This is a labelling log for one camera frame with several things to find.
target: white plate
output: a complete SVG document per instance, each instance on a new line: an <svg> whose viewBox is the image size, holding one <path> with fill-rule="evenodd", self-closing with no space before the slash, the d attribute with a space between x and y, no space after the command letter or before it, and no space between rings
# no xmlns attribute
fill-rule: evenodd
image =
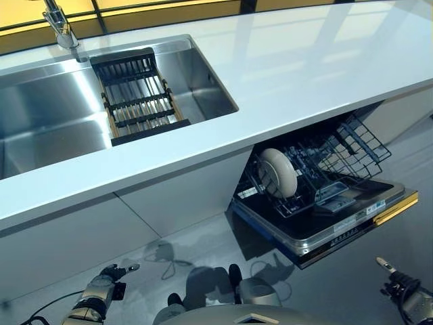
<svg viewBox="0 0 433 325"><path fill-rule="evenodd" d="M258 176L268 193L276 198L289 198L298 188L298 179L290 159L273 148L260 154Z"/></svg>

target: stainless steel sink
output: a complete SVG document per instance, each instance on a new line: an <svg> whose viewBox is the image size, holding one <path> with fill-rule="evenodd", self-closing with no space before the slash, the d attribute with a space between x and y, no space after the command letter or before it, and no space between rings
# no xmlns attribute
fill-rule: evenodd
<svg viewBox="0 0 433 325"><path fill-rule="evenodd" d="M187 35L118 47L104 54L149 46L191 124L237 111ZM0 179L111 147L112 134L100 94L88 60L64 60L0 77Z"/></svg>

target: dish rack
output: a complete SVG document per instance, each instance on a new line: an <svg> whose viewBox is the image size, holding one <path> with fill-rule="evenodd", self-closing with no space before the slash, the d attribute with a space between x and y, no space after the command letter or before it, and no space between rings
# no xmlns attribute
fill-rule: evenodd
<svg viewBox="0 0 433 325"><path fill-rule="evenodd" d="M391 156L354 115L344 122L317 123L289 134L283 141L265 142L254 149L237 191L240 198L266 195L285 218L311 207L315 213L332 215L354 204L355 198L344 193L381 173L379 163ZM269 193L258 175L261 151L275 147L290 159L297 174L298 187L289 198Z"/></svg>
<svg viewBox="0 0 433 325"><path fill-rule="evenodd" d="M101 85L113 146L191 124L162 78L152 48L99 56L91 65Z"/></svg>

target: kitchen counter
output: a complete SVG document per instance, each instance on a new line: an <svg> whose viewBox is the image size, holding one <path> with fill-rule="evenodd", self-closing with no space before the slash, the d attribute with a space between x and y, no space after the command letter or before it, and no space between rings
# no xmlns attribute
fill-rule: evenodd
<svg viewBox="0 0 433 325"><path fill-rule="evenodd" d="M239 111L3 179L0 230L433 85L431 6L324 5L81 40L91 51L190 34ZM57 45L3 56L0 76L65 56Z"/></svg>

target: cabinet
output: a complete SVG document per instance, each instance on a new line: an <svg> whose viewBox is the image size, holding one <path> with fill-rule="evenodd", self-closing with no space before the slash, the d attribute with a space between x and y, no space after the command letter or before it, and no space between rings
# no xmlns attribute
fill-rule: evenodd
<svg viewBox="0 0 433 325"><path fill-rule="evenodd" d="M166 236L226 211L250 153L245 148L117 194Z"/></svg>
<svg viewBox="0 0 433 325"><path fill-rule="evenodd" d="M114 194L0 238L0 301L30 293L158 238Z"/></svg>

